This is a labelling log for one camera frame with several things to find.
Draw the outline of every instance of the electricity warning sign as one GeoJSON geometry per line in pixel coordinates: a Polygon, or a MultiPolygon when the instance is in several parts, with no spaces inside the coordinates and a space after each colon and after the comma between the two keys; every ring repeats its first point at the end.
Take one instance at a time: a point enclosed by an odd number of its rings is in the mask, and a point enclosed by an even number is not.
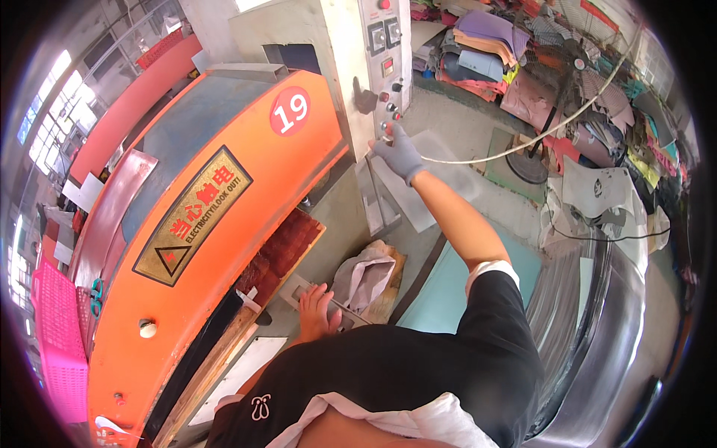
{"type": "Polygon", "coordinates": [[[201,243],[251,183],[222,146],[164,215],[132,270],[174,286],[201,243]]]}

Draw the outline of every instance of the rope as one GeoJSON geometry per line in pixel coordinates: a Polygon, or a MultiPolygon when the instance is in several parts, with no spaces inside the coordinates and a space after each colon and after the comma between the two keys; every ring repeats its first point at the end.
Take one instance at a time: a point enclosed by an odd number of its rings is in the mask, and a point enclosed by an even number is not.
{"type": "Polygon", "coordinates": [[[583,104],[583,106],[582,106],[581,108],[579,108],[579,109],[577,110],[577,112],[575,112],[573,115],[570,115],[568,118],[566,118],[566,119],[563,120],[562,122],[558,123],[557,125],[555,125],[554,127],[550,128],[550,129],[548,129],[548,130],[545,131],[544,133],[538,135],[538,136],[535,137],[533,140],[530,140],[529,142],[524,143],[524,144],[522,144],[522,145],[516,146],[515,148],[511,148],[511,149],[509,149],[509,150],[507,150],[507,151],[503,151],[503,152],[500,153],[500,154],[495,154],[494,156],[485,157],[485,158],[477,158],[477,159],[471,160],[471,161],[440,161],[440,160],[436,160],[436,159],[434,159],[434,158],[424,157],[424,156],[421,156],[421,158],[422,158],[423,160],[425,160],[425,161],[436,162],[436,163],[446,163],[446,164],[449,164],[449,165],[473,165],[474,163],[482,163],[482,162],[492,161],[492,160],[495,160],[495,159],[497,159],[497,158],[501,158],[501,157],[507,156],[507,155],[510,154],[510,153],[515,153],[516,151],[519,151],[519,150],[521,150],[521,149],[523,149],[523,148],[527,148],[527,147],[529,147],[529,146],[534,145],[535,142],[537,142],[538,140],[541,140],[543,137],[546,137],[546,136],[552,134],[553,132],[555,132],[555,131],[557,131],[558,129],[562,128],[562,127],[565,126],[566,124],[570,123],[572,120],[575,120],[576,118],[578,118],[578,116],[579,116],[580,114],[582,114],[587,108],[589,108],[592,103],[595,103],[595,101],[597,100],[597,98],[598,98],[600,95],[602,95],[602,93],[605,91],[605,89],[607,89],[607,86],[610,85],[610,83],[612,82],[612,80],[615,78],[615,75],[617,75],[617,71],[618,71],[618,70],[620,69],[620,67],[622,66],[622,63],[627,59],[627,55],[632,51],[632,48],[635,46],[635,42],[637,42],[637,38],[642,34],[641,30],[642,30],[642,22],[640,22],[640,25],[637,27],[637,31],[635,32],[635,36],[632,38],[632,42],[630,42],[630,46],[627,48],[627,51],[622,55],[622,57],[620,57],[619,61],[617,61],[617,64],[615,65],[615,68],[614,68],[614,69],[612,70],[612,72],[610,73],[610,76],[607,77],[607,79],[605,80],[605,83],[602,85],[602,87],[600,87],[600,89],[597,91],[597,94],[596,94],[593,98],[591,98],[590,101],[588,101],[587,103],[583,104]]]}

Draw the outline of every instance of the red circle sticker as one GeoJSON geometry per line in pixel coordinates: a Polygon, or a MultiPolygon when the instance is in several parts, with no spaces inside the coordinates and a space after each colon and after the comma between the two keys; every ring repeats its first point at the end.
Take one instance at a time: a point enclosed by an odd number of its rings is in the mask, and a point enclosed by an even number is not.
{"type": "Polygon", "coordinates": [[[282,137],[294,135],[309,118],[311,99],[306,90],[293,85],[276,95],[269,114],[271,128],[282,137]]]}

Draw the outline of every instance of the lever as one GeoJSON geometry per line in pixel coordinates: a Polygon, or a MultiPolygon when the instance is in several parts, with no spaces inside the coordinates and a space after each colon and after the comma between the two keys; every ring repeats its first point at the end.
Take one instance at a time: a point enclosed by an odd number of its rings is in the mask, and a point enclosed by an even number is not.
{"type": "Polygon", "coordinates": [[[353,102],[356,104],[358,111],[364,115],[368,115],[376,109],[379,96],[370,90],[362,90],[359,85],[359,79],[353,77],[353,102]]]}

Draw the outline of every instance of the pink plastic basket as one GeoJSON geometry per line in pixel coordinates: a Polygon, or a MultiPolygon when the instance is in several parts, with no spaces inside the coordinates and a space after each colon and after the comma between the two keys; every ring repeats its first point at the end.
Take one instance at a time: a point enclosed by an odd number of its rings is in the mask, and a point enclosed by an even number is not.
{"type": "Polygon", "coordinates": [[[184,36],[181,33],[181,28],[172,31],[150,48],[147,53],[142,54],[139,59],[137,59],[137,65],[142,67],[142,70],[147,70],[150,65],[157,62],[163,54],[181,42],[182,39],[184,39],[184,36]]]}
{"type": "Polygon", "coordinates": [[[46,389],[67,423],[87,420],[87,358],[75,293],[70,279],[43,257],[32,273],[31,301],[46,389]]]}

